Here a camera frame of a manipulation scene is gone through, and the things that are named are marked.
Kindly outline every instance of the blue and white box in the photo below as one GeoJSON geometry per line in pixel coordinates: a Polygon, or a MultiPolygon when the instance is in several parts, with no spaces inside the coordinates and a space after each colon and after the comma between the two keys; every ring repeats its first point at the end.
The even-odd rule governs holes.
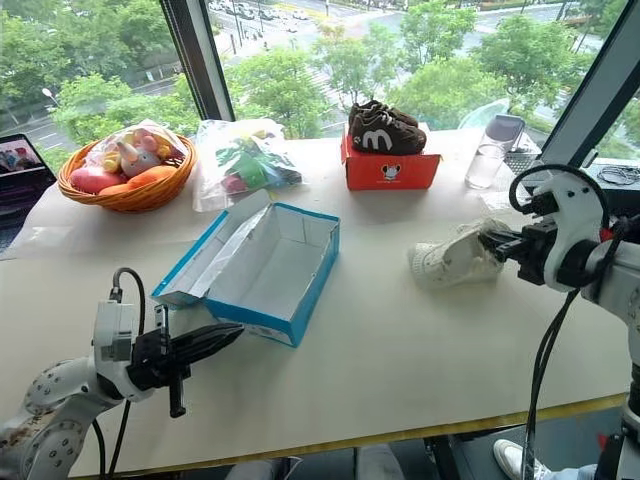
{"type": "Polygon", "coordinates": [[[203,300],[220,320],[297,347],[340,241],[340,219],[272,203],[260,190],[223,211],[153,291],[203,300]]]}

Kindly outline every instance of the shoe box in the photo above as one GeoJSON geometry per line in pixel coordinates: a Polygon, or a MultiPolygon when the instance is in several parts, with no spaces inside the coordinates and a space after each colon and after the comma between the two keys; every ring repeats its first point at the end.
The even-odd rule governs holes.
{"type": "Polygon", "coordinates": [[[427,189],[442,160],[438,154],[364,153],[355,150],[352,144],[348,126],[345,125],[340,151],[349,190],[427,189]]]}

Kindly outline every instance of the green tree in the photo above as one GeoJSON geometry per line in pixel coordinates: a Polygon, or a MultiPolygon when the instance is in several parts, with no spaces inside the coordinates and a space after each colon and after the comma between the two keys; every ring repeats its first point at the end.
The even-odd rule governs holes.
{"type": "Polygon", "coordinates": [[[328,109],[312,83],[305,52],[274,48],[225,71],[238,118],[269,116],[285,127],[289,138],[313,138],[328,109]]]}
{"type": "Polygon", "coordinates": [[[155,66],[155,60],[166,53],[173,54],[177,60],[160,2],[131,0],[123,2],[116,13],[119,38],[131,52],[135,65],[155,66]]]}
{"type": "Polygon", "coordinates": [[[0,108],[43,99],[42,88],[55,89],[69,61],[60,44],[35,22],[0,11],[0,108]]]}
{"type": "Polygon", "coordinates": [[[129,46],[120,39],[122,19],[116,8],[101,0],[77,0],[61,10],[46,25],[71,59],[69,76],[111,77],[134,65],[129,46]]]}
{"type": "Polygon", "coordinates": [[[571,52],[572,45],[564,25],[516,15],[485,36],[474,55],[485,70],[505,78],[513,104],[531,110],[541,101],[554,105],[562,87],[577,83],[584,58],[571,52]]]}
{"type": "Polygon", "coordinates": [[[400,110],[443,130],[457,128],[467,113],[505,95],[502,78],[470,58],[454,57],[423,66],[389,97],[400,110]]]}
{"type": "Polygon", "coordinates": [[[611,32],[626,3],[626,0],[580,0],[579,9],[589,16],[587,28],[605,38],[611,32]]]}
{"type": "Polygon", "coordinates": [[[410,7],[400,25],[405,68],[415,72],[436,58],[452,57],[465,33],[473,31],[476,17],[474,9],[450,9],[443,0],[410,7]]]}
{"type": "Polygon", "coordinates": [[[626,0],[607,0],[604,3],[601,13],[595,15],[595,18],[592,19],[590,24],[593,27],[593,33],[600,36],[601,38],[606,38],[609,33],[611,33],[611,29],[613,25],[618,20],[622,9],[627,4],[626,0]]]}
{"type": "Polygon", "coordinates": [[[314,65],[329,75],[342,107],[383,95],[396,76],[395,36],[376,24],[363,38],[347,37],[342,25],[319,28],[322,36],[313,46],[314,65]]]}
{"type": "Polygon", "coordinates": [[[631,99],[622,111],[622,120],[627,139],[640,148],[640,100],[631,99]]]}
{"type": "Polygon", "coordinates": [[[77,77],[63,84],[53,114],[57,125],[79,145],[85,145],[151,119],[174,132],[196,132],[199,117],[186,78],[181,75],[172,93],[153,96],[133,93],[120,79],[104,80],[99,74],[77,77]]]}

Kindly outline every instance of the person's foot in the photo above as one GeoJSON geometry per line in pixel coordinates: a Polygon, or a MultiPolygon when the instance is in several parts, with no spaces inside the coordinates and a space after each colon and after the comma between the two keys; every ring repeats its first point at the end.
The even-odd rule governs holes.
{"type": "MultiPolygon", "coordinates": [[[[511,480],[520,480],[520,464],[522,463],[522,447],[509,440],[498,440],[493,444],[493,455],[502,471],[511,480]]],[[[551,471],[537,459],[533,466],[534,480],[542,480],[551,471]]]]}

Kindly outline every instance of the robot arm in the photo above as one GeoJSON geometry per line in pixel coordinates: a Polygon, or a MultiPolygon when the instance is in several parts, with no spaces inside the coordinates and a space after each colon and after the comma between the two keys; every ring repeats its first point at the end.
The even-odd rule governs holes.
{"type": "Polygon", "coordinates": [[[155,315],[157,328],[133,344],[133,305],[100,302],[90,355],[44,370],[18,414],[0,429],[0,479],[68,478],[91,423],[123,399],[140,402],[168,386],[171,416],[183,415],[182,381],[191,375],[190,365],[243,331],[223,323],[171,338],[167,307],[156,306],[155,315]]]}
{"type": "MultiPolygon", "coordinates": [[[[632,382],[623,408],[623,435],[611,442],[615,443],[615,461],[608,455],[608,462],[603,460],[598,468],[602,475],[598,478],[640,479],[640,245],[623,241],[626,219],[614,227],[612,239],[602,241],[611,232],[607,231],[608,213],[599,187],[580,171],[567,171],[565,166],[546,168],[563,173],[535,189],[530,203],[514,205],[522,213],[543,219],[520,232],[489,231],[480,240],[499,261],[517,261],[518,277],[523,280],[560,292],[580,289],[583,298],[625,322],[632,382]]],[[[528,173],[534,172],[514,180],[512,192],[528,173]]]]}

